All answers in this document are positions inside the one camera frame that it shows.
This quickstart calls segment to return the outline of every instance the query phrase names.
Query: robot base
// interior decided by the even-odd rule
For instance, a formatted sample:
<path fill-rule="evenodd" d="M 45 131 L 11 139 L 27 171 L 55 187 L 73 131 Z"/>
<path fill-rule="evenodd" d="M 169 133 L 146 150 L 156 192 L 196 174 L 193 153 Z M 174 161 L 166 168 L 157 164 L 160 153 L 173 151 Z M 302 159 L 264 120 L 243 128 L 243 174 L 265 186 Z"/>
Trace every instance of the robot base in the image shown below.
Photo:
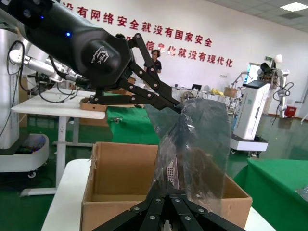
<path fill-rule="evenodd" d="M 251 153 L 260 153 L 266 151 L 268 144 L 266 141 L 256 141 L 256 140 L 244 140 L 234 134 L 232 134 L 230 139 L 230 147 L 234 153 L 237 151 L 249 151 Z"/>
<path fill-rule="evenodd" d="M 41 148 L 31 154 L 0 155 L 0 172 L 31 172 L 42 166 L 49 156 L 49 139 L 43 134 L 30 134 L 23 146 Z"/>

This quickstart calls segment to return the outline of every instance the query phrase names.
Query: ceiling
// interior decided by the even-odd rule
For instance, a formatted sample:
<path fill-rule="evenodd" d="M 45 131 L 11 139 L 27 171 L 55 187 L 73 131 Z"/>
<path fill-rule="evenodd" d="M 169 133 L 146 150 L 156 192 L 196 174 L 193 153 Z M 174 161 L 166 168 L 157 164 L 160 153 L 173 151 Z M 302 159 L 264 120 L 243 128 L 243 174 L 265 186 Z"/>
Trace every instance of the ceiling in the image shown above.
<path fill-rule="evenodd" d="M 308 9 L 290 12 L 280 7 L 300 2 L 308 5 L 308 0 L 206 0 L 241 11 L 259 18 L 282 24 L 308 33 Z"/>

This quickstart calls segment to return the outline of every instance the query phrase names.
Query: woman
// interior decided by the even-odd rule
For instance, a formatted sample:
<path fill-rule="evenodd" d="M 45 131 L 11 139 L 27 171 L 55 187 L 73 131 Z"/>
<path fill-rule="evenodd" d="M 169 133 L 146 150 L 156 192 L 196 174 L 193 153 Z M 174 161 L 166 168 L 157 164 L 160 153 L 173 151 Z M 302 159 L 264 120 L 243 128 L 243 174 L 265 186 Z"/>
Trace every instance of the woman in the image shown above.
<path fill-rule="evenodd" d="M 160 57 L 160 51 L 159 50 L 153 50 L 151 52 L 151 54 L 152 54 L 153 63 L 155 65 L 157 72 L 162 73 L 162 63 L 157 59 L 157 58 Z M 145 63 L 144 63 L 144 71 L 147 72 L 147 73 L 150 71 L 150 70 L 148 70 L 148 67 L 146 66 Z"/>

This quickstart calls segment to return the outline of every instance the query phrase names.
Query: black robotic arm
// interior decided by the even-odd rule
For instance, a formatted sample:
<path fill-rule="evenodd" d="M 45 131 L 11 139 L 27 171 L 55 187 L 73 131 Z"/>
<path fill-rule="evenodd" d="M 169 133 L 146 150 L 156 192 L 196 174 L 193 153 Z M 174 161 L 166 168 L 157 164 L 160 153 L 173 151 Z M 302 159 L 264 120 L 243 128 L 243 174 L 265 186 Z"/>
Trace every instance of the black robotic arm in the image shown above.
<path fill-rule="evenodd" d="M 96 89 L 91 103 L 148 103 L 161 110 L 170 107 L 180 112 L 172 89 L 160 81 L 153 61 L 140 34 L 130 41 L 116 38 L 52 0 L 3 0 L 2 14 L 17 19 L 21 34 L 32 44 L 73 69 L 90 81 Z M 131 49 L 137 47 L 151 70 L 144 72 L 135 61 Z M 133 71 L 155 92 L 149 92 L 127 82 Z M 124 88 L 133 96 L 104 96 L 104 91 Z"/>

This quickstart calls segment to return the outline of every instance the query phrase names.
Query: red box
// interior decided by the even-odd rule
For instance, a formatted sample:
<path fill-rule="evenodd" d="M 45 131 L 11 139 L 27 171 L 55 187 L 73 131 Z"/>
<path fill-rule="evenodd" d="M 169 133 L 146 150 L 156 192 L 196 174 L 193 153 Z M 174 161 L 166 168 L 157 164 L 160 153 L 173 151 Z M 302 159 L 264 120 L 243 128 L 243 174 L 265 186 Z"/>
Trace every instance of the red box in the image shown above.
<path fill-rule="evenodd" d="M 290 107 L 287 106 L 287 109 L 285 110 L 285 116 L 288 118 L 294 118 L 295 113 L 296 113 L 297 107 Z"/>

